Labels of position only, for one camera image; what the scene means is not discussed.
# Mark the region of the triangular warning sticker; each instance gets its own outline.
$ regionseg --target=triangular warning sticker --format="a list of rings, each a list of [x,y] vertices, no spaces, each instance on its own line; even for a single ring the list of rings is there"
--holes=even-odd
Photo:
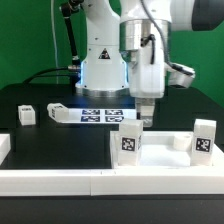
[[[110,59],[110,55],[107,52],[107,49],[104,48],[103,52],[101,53],[99,59]]]

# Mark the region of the white cube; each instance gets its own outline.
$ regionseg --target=white cube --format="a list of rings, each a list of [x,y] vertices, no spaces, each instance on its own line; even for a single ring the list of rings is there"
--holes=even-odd
[[[119,165],[138,165],[141,157],[143,121],[124,119],[119,124]]]
[[[47,106],[49,116],[57,122],[66,121],[69,117],[69,109],[61,103],[51,103]]]
[[[194,125],[191,165],[211,166],[216,121],[197,119]]]
[[[32,106],[22,105],[18,106],[19,120],[22,125],[35,125],[36,114]]]

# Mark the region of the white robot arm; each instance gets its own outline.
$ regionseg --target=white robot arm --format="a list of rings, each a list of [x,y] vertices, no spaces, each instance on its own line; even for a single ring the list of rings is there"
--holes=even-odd
[[[152,125],[155,99],[163,97],[166,71],[169,85],[188,88],[194,70],[174,64],[168,39],[173,30],[210,30],[224,19],[222,0],[120,0],[120,50],[128,63],[130,94],[145,126]]]

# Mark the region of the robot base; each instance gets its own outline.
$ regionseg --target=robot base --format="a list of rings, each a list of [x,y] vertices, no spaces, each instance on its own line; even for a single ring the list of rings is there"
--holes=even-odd
[[[129,88],[119,90],[91,90],[76,86],[76,93],[91,97],[119,97],[129,95]]]

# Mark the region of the white tray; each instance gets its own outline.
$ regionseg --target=white tray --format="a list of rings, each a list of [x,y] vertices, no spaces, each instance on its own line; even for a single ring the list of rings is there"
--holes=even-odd
[[[190,167],[190,150],[180,151],[173,148],[174,135],[193,135],[192,132],[143,132],[142,154],[138,166],[119,166],[117,147],[119,133],[111,132],[111,160],[114,169],[148,169],[148,168],[187,168]],[[224,153],[214,145],[213,166],[224,167]]]

